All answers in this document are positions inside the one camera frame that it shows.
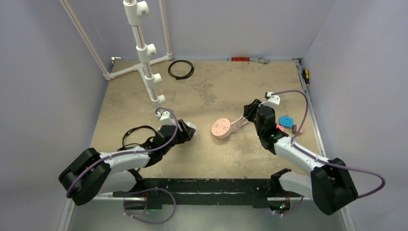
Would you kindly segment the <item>white cube socket adapter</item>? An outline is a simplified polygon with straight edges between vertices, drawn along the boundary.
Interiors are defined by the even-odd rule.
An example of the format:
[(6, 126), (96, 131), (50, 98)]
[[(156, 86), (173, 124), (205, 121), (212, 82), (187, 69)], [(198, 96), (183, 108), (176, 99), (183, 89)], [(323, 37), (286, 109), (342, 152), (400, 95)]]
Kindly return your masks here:
[(190, 128), (196, 129), (196, 125), (191, 122), (186, 122), (186, 125)]

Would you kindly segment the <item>coral pink square plug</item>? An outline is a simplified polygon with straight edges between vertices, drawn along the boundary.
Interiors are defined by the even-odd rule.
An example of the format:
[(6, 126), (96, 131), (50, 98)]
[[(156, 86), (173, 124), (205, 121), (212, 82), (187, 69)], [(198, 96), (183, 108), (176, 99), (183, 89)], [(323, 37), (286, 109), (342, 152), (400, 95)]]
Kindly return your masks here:
[(277, 129), (281, 130), (281, 131), (285, 131), (285, 128), (281, 125), (276, 125)]

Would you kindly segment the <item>blue plug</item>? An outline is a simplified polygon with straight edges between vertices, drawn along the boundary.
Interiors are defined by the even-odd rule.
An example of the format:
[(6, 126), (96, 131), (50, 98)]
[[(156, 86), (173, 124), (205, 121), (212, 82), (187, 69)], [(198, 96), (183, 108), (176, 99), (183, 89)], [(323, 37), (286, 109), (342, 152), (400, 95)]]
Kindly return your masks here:
[(294, 120), (289, 116), (281, 116), (279, 118), (279, 124), (285, 128), (292, 128), (294, 126)]

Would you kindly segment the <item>small pink brown plug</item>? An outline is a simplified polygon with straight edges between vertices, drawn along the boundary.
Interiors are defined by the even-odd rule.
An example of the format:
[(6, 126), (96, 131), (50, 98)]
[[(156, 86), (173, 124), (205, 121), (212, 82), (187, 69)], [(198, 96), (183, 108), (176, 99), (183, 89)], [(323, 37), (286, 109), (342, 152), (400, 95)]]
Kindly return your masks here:
[(303, 132), (304, 132), (303, 128), (300, 128), (297, 124), (294, 124), (292, 126), (292, 134), (296, 134), (296, 133), (302, 134)]

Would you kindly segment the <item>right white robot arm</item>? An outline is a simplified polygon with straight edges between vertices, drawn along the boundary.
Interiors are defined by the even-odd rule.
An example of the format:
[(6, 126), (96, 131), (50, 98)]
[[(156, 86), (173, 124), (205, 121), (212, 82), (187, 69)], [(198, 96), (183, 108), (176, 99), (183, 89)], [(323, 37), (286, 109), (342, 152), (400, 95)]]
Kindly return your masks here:
[(291, 162), (305, 175), (289, 169), (275, 173), (270, 183), (271, 192), (281, 196), (294, 192), (312, 199), (318, 209), (332, 215), (358, 198), (358, 192), (343, 160), (330, 160), (309, 153), (292, 138), (277, 128), (275, 110), (255, 99), (243, 107), (243, 117), (255, 126), (262, 147)]

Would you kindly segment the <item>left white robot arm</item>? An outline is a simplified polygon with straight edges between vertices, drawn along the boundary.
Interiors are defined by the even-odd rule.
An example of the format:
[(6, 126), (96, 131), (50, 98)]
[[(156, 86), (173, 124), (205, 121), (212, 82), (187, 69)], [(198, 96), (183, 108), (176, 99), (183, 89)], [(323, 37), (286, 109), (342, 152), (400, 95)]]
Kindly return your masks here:
[(179, 119), (177, 125), (161, 126), (154, 137), (132, 149), (100, 153), (87, 148), (62, 171), (58, 180), (67, 198), (76, 205), (84, 205), (103, 193), (127, 192), (137, 197), (143, 192), (137, 169), (157, 164), (172, 147), (191, 141), (195, 133), (194, 124)]

